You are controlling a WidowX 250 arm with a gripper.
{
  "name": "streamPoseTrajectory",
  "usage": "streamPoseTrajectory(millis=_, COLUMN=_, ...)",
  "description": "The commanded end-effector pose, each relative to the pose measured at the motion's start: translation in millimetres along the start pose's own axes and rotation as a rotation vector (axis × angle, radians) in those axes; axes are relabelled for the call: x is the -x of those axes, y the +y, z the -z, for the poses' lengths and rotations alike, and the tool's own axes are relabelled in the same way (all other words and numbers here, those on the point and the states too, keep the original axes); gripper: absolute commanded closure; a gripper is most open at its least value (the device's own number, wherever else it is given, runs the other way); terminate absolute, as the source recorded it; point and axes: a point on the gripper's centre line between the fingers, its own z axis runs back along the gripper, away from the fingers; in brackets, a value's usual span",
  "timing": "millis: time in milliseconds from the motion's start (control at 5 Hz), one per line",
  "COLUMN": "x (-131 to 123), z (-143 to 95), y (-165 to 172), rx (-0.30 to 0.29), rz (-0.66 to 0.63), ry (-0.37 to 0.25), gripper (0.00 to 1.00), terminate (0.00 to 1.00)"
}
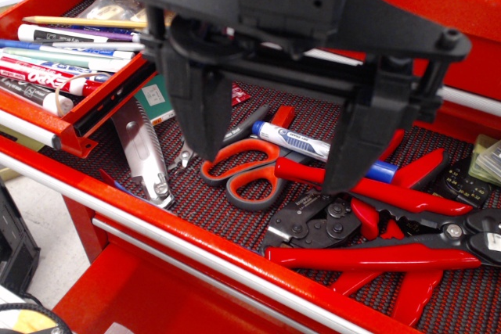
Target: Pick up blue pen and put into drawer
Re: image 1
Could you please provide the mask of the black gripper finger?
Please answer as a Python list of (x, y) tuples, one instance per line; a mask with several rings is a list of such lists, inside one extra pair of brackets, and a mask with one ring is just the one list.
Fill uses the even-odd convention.
[(230, 123), (232, 84), (218, 68), (161, 49), (169, 99), (188, 146), (201, 158), (214, 160)]
[(347, 192), (367, 174), (397, 130), (407, 126), (410, 84), (361, 88), (345, 103), (326, 163), (325, 194)]

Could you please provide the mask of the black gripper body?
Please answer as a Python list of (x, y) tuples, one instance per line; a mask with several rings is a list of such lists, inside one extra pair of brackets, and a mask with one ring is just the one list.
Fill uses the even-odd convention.
[(214, 65), (231, 81), (345, 103), (361, 88), (410, 84), (408, 122), (431, 120), (438, 89), (470, 52), (461, 32), (385, 0), (139, 0), (146, 7), (146, 54), (161, 49)]

